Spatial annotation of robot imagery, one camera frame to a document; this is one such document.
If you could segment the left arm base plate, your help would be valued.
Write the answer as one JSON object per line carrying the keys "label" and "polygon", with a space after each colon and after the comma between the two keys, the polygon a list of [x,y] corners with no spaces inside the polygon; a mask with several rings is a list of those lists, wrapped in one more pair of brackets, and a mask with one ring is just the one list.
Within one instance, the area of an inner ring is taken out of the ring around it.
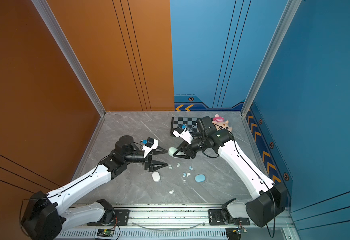
{"label": "left arm base plate", "polygon": [[87,223],[87,226],[127,226],[130,210],[106,211],[98,222]]}

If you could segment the mint green earbud case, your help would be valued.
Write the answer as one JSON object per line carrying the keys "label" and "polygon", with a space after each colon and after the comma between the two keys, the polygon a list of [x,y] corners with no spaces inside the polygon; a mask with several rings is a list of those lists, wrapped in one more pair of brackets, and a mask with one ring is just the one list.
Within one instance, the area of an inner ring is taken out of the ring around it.
{"label": "mint green earbud case", "polygon": [[168,149],[168,154],[171,156],[171,157],[173,157],[173,155],[177,152],[177,148],[175,148],[175,147],[170,147],[169,149]]}

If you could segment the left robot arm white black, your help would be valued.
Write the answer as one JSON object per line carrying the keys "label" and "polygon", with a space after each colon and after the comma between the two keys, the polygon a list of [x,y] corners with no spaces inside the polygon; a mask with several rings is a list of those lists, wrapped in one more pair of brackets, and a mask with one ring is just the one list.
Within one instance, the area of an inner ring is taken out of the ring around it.
{"label": "left robot arm white black", "polygon": [[115,149],[88,173],[46,194],[41,191],[33,194],[20,220],[21,229],[33,240],[53,240],[61,232],[88,223],[116,225],[114,207],[104,199],[82,207],[71,206],[92,190],[115,179],[129,164],[141,163],[150,173],[166,167],[166,163],[152,157],[167,152],[153,138],[144,140],[143,146],[139,147],[133,137],[120,137]]}

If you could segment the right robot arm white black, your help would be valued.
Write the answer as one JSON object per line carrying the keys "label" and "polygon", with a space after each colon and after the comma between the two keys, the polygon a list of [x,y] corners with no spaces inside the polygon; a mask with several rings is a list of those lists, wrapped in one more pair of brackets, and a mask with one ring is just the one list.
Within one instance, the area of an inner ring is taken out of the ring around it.
{"label": "right robot arm white black", "polygon": [[283,183],[270,179],[243,152],[235,140],[228,122],[204,117],[196,121],[194,133],[186,125],[178,125],[172,132],[183,142],[170,152],[175,158],[194,159],[198,152],[212,149],[223,158],[243,181],[252,199],[245,204],[231,200],[222,205],[226,224],[239,218],[249,218],[262,228],[274,220],[288,206],[288,189]]}

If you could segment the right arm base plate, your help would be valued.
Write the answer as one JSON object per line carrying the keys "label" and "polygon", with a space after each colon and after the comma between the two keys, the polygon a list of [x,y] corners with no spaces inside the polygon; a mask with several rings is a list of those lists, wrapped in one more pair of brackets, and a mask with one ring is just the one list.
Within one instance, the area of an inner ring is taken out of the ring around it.
{"label": "right arm base plate", "polygon": [[228,211],[223,209],[208,210],[209,223],[211,226],[249,226],[250,219],[248,218],[233,218]]}

